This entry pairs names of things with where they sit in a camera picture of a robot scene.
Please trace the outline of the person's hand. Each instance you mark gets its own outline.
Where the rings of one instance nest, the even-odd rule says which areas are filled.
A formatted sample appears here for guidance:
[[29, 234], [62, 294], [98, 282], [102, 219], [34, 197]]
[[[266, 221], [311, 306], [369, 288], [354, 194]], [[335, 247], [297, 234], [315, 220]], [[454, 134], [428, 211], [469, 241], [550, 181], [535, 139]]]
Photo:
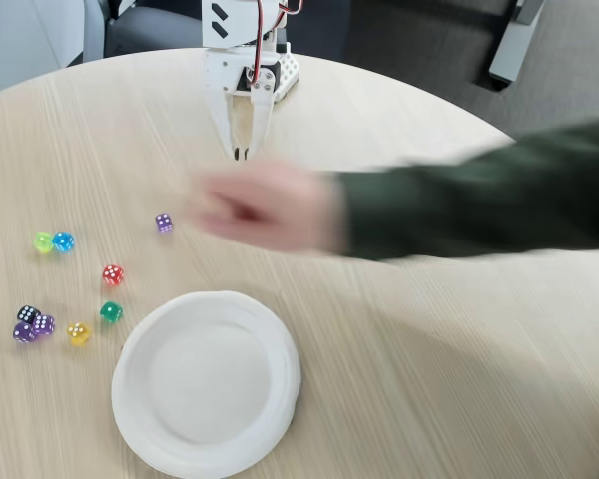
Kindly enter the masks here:
[[279, 161], [208, 172], [196, 181], [191, 218], [206, 233], [280, 252], [343, 253], [345, 201], [332, 174]]

